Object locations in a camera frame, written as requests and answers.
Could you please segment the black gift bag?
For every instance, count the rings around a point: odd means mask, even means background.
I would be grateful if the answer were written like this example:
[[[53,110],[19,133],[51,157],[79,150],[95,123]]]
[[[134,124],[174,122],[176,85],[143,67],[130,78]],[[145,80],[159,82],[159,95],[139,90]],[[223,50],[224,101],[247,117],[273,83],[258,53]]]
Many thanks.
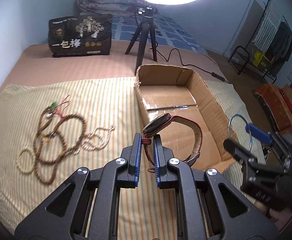
[[[92,14],[50,20],[48,44],[53,57],[109,55],[112,18]]]

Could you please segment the striped yellow cloth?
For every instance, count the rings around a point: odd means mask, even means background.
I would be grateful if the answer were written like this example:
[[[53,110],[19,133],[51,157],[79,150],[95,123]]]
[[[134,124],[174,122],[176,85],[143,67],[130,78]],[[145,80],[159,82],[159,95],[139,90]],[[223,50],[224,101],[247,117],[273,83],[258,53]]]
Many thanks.
[[[262,147],[245,132],[250,120],[232,85],[205,81],[237,138],[260,163]],[[120,156],[145,126],[133,77],[27,87],[0,93],[0,220],[13,232],[77,168],[104,166]],[[234,162],[224,176],[242,183]]]

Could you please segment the black tripod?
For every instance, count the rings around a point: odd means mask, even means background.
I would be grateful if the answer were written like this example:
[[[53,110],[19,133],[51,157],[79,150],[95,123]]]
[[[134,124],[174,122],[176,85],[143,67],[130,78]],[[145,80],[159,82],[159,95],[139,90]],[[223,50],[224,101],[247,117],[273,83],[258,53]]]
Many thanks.
[[[144,59],[145,48],[147,45],[148,35],[150,35],[151,49],[153,51],[153,60],[157,62],[156,52],[156,37],[155,37],[155,25],[154,25],[154,9],[149,5],[141,11],[143,18],[137,26],[135,33],[126,49],[125,54],[129,54],[133,45],[139,38],[139,46],[137,52],[135,72],[137,73],[138,68],[142,65]]]

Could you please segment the folded floral quilt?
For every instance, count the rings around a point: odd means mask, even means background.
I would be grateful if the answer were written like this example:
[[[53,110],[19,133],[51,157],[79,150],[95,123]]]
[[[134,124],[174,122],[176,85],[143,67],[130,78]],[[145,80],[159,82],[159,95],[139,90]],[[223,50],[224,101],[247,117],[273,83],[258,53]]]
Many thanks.
[[[158,14],[155,5],[145,0],[77,0],[77,6],[82,12],[95,14],[112,14],[113,16],[134,16],[140,8],[151,6],[154,15]]]

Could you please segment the cardboard box tray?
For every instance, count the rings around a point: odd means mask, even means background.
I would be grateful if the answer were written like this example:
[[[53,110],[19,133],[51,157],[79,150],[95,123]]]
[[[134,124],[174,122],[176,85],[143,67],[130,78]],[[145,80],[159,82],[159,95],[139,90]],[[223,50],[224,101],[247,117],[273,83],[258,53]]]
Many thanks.
[[[135,85],[145,125],[154,122],[154,131],[176,158],[199,155],[197,170],[215,168],[224,172],[234,162],[223,142],[229,135],[229,120],[208,84],[194,70],[161,64],[138,68]]]

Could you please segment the red strap wristwatch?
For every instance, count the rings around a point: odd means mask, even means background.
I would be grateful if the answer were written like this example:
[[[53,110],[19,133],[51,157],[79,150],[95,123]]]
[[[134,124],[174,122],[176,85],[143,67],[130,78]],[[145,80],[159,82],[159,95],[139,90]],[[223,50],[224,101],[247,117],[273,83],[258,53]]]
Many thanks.
[[[153,165],[152,168],[148,169],[149,173],[155,173],[154,168],[154,158],[150,156],[148,146],[151,144],[151,139],[164,128],[169,126],[172,122],[177,122],[179,124],[188,126],[194,132],[194,146],[192,153],[183,160],[183,162],[187,163],[190,167],[196,162],[196,160],[200,157],[200,150],[202,147],[203,141],[203,133],[202,129],[198,123],[188,118],[179,115],[171,115],[169,113],[164,113],[158,117],[156,117],[153,121],[151,121],[142,131],[142,145],[144,147],[144,152],[147,160]]]

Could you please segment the black clothes rack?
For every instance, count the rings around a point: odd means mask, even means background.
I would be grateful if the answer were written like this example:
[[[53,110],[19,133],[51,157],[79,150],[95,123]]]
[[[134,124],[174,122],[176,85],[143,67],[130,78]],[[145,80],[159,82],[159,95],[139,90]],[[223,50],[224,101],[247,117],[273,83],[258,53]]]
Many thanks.
[[[273,83],[292,54],[292,30],[274,0],[267,0],[264,11],[245,46],[238,45],[228,59],[237,74]]]

